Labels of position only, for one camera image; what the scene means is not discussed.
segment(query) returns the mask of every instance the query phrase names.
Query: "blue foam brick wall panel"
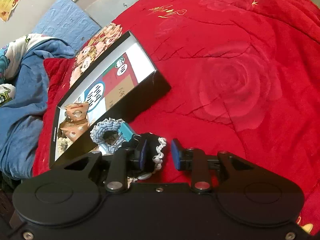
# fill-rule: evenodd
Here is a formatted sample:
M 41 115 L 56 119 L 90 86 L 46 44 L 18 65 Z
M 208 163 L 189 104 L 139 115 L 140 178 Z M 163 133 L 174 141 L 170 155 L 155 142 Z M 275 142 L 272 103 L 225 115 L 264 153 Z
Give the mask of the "blue foam brick wall panel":
M 76 51 L 101 27 L 72 0 L 57 0 L 40 19 L 32 33 L 65 40 Z

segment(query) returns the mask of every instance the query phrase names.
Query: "red blanket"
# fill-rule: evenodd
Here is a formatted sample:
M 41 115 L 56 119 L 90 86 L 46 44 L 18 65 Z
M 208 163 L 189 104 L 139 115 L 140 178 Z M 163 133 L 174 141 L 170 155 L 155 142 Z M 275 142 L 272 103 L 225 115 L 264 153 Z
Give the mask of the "red blanket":
M 140 0 L 131 30 L 172 90 L 130 125 L 207 154 L 228 150 L 305 193 L 301 225 L 320 230 L 320 10 L 309 0 Z M 48 169 L 57 102 L 72 60 L 48 59 L 48 110 L 34 175 Z M 188 181 L 167 157 L 153 181 Z

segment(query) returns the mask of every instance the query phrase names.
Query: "white lace trim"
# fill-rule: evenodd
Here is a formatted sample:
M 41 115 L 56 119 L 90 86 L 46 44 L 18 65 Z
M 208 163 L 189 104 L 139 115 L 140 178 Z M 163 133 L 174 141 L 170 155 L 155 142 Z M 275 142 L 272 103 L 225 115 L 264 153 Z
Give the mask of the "white lace trim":
M 160 143 L 159 146 L 156 147 L 156 151 L 158 153 L 158 155 L 153 157 L 153 162 L 155 163 L 155 170 L 153 173 L 156 173 L 157 171 L 159 171 L 161 169 L 161 164 L 163 163 L 163 156 L 164 154 L 161 152 L 161 150 L 167 145 L 167 140 L 163 137 L 159 137 L 158 141 Z

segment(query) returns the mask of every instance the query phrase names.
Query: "open cardboard box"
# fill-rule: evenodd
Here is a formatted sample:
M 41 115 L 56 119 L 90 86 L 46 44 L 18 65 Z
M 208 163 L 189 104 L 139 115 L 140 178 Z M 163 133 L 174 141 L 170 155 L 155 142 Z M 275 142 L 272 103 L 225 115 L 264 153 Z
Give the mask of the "open cardboard box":
M 130 122 L 170 88 L 135 36 L 126 32 L 89 66 L 57 105 L 50 168 L 93 150 L 97 145 L 91 140 L 90 131 L 98 122 L 109 117 Z M 84 101 L 90 103 L 90 127 L 59 156 L 58 129 L 65 120 L 64 107 Z

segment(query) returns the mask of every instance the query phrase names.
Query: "blue blanket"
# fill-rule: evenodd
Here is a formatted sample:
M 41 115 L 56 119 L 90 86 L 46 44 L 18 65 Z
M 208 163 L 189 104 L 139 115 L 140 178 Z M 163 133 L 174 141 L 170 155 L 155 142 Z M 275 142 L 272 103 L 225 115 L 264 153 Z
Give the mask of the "blue blanket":
M 43 60 L 49 57 L 74 57 L 74 50 L 53 38 L 33 46 L 23 56 L 12 101 L 0 107 L 0 170 L 13 179 L 32 176 L 32 165 L 42 116 L 47 108 L 49 79 Z

